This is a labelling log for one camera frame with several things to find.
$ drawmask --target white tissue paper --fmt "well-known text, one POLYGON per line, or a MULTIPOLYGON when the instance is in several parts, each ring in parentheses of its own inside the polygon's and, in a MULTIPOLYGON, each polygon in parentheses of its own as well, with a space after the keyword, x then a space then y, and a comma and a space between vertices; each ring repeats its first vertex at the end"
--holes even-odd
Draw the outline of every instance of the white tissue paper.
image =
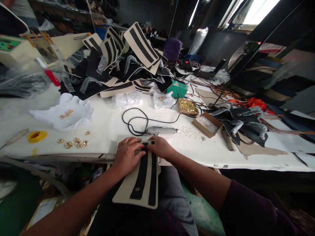
POLYGON ((90 123, 93 107, 89 101, 82 101, 77 96, 63 93, 57 106, 49 110, 30 110, 29 112, 35 119, 53 125, 54 129, 70 130, 90 123), (59 116, 65 115, 70 109, 74 111, 71 116, 59 119, 59 116))

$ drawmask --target black cable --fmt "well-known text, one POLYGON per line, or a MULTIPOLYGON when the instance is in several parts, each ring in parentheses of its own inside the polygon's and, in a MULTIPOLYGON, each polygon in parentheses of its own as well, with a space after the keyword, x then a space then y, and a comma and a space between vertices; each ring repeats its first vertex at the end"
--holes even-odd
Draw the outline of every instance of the black cable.
POLYGON ((256 53, 259 51, 259 49, 261 48, 261 46, 269 39, 269 37, 274 33, 274 31, 276 31, 276 29, 289 17, 289 15, 292 14, 292 12, 295 11, 296 8, 299 7, 299 5, 302 3, 303 1, 300 1, 299 3, 297 3, 295 5, 295 7, 280 21, 280 23, 272 30, 272 32, 265 38, 265 40, 260 44, 260 46, 256 49, 256 51, 253 53, 253 55, 250 57, 249 60, 247 60, 247 62, 242 66, 242 68, 236 72, 236 74, 233 75, 233 77, 230 78, 230 80, 225 84, 224 88, 222 89, 218 99, 214 102, 213 105, 217 104, 218 100, 221 98, 223 92, 226 90, 227 86, 230 84, 230 82, 246 67, 246 65, 253 59, 253 57, 256 55, 256 53))
POLYGON ((129 132, 132 133, 132 135, 134 135, 134 136, 142 136, 143 134, 146 134, 146 133, 147 133, 146 130, 147 130, 147 128, 148 128, 149 120, 151 120, 151 121, 156 121, 156 122, 160 122, 160 123, 172 124, 172 123, 175 123, 176 121, 178 121, 179 116, 180 116, 181 114, 183 114, 183 115, 185 115, 185 116, 188 116, 188 117, 191 117, 191 118, 196 118, 195 116, 190 116, 190 115, 187 115, 187 114, 184 114, 184 113, 179 113, 177 119, 176 119, 175 121, 172 121, 172 122, 153 120, 153 119, 149 119, 148 116, 144 113, 144 111, 142 111, 140 108, 130 108, 130 109, 126 110, 126 111, 122 114, 122 117, 121 117, 121 118, 122 118, 122 121, 123 121, 125 124, 128 125, 129 132), (141 111, 141 112, 145 115, 145 117, 136 116, 136 117, 134 117, 134 118, 131 118, 128 122, 126 122, 126 121, 124 120, 124 115, 125 115, 125 113, 126 113, 127 111, 132 110, 132 109, 138 109, 139 111, 141 111), (131 122, 133 119, 136 119, 136 118, 141 118, 141 119, 147 120, 147 123, 146 123, 146 125, 145 125, 145 131, 139 132, 139 131, 134 130, 134 128, 133 128, 133 126, 130 124, 130 122, 131 122))

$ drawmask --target power cord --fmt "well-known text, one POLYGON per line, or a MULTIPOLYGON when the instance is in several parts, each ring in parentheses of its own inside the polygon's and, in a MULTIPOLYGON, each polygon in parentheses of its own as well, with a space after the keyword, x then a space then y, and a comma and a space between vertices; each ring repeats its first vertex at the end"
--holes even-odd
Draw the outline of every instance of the power cord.
POLYGON ((183 115, 185 115, 185 116, 188 116, 188 117, 191 117, 191 118, 196 118, 195 116, 190 116, 190 115, 187 115, 187 114, 184 114, 184 113, 179 113, 177 119, 176 119, 175 121, 172 121, 172 122, 153 120, 153 119, 149 119, 148 116, 144 113, 144 111, 142 111, 140 108, 130 108, 130 109, 126 110, 126 111, 122 114, 122 117, 121 117, 121 118, 122 118, 122 121, 123 121, 125 124, 128 125, 128 130, 129 130, 129 132, 130 132, 132 135, 134 135, 134 136, 142 136, 142 135, 144 135, 144 134, 147 133, 146 130, 147 130, 147 128, 148 128, 149 120, 150 120, 150 121, 160 122, 160 123, 172 124, 172 123, 175 123, 176 121, 178 121, 179 116, 180 116, 181 114, 183 114, 183 115), (139 111, 141 111, 141 112, 144 114, 145 117, 136 116, 136 117, 134 117, 134 118, 131 118, 128 122, 126 122, 126 121, 124 120, 124 115, 125 115, 125 113, 126 113, 127 111, 132 110, 132 109, 138 109, 139 111), (141 131, 136 131, 136 130, 133 128, 133 126, 130 124, 130 122, 131 122, 133 119, 136 119, 136 118, 145 119, 145 120, 147 121, 147 122, 146 122, 146 125, 145 125, 145 130, 144 130, 144 131, 142 131, 142 132, 141 132, 141 131))

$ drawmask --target person's lap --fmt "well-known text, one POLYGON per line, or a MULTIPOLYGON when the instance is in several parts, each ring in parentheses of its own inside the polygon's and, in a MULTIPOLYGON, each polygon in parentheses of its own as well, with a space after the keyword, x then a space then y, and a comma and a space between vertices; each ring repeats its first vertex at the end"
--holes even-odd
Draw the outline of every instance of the person's lap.
POLYGON ((177 217, 190 235, 198 235, 197 227, 190 211, 189 203, 180 184, 175 167, 161 167, 158 176, 158 208, 148 208, 116 204, 112 202, 120 187, 121 180, 101 202, 88 235, 105 235, 125 227, 135 228, 141 222, 148 222, 148 217, 155 212, 163 213, 168 208, 177 217))

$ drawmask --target white table surface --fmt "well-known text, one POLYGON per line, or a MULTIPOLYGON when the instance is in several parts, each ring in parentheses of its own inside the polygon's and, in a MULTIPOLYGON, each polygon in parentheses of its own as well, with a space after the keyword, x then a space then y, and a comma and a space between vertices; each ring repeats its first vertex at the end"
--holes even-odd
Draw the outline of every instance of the white table surface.
MULTIPOLYGON (((60 93, 58 87, 53 84, 50 88, 34 99, 21 98, 0 98, 0 146, 2 146, 9 138, 21 130, 29 128, 30 131, 45 130, 48 132, 47 137, 41 142, 30 144, 27 142, 27 136, 23 137, 16 143, 0 150, 0 156, 6 155, 15 159, 29 159, 26 157, 33 156, 35 159, 41 160, 43 154, 80 154, 80 153, 108 153, 111 144, 117 144, 126 137, 132 136, 127 125, 123 123, 121 116, 125 110, 116 110, 111 108, 111 98, 102 99, 99 95, 89 98, 94 107, 93 120, 90 124, 79 127, 71 131, 58 131, 44 122, 32 118, 28 110, 46 110, 58 103, 60 93), (84 133, 90 130, 92 134, 85 136, 84 133), (62 144, 57 144, 58 139, 72 141, 73 138, 79 137, 82 140, 89 140, 89 145, 84 148, 65 149, 62 144)), ((200 98, 194 97, 195 101, 202 102, 200 98)), ((155 110, 153 107, 153 96, 143 94, 143 105, 138 108, 142 109, 149 118, 163 121, 174 121, 177 116, 177 110, 162 109, 155 110)), ((140 111, 131 110, 126 113, 125 119, 129 120, 134 116, 142 116, 140 111)), ((174 124, 162 124, 149 121, 149 126, 164 126, 169 128, 182 129, 183 126, 190 127, 193 132, 203 133, 199 131, 191 122, 193 118, 181 115, 179 120, 174 124)), ((145 128, 145 120, 133 120, 132 124, 138 131, 145 128)), ((251 155, 245 157, 238 149, 235 152, 228 150, 227 145, 222 137, 221 130, 206 140, 194 137, 189 138, 184 133, 174 135, 161 135, 170 145, 177 151, 195 160, 196 162, 214 168, 246 168, 261 170, 277 170, 277 171, 314 171, 303 164, 294 154, 289 155, 251 155)), ((108 157, 107 161, 112 161, 112 157, 108 157)))

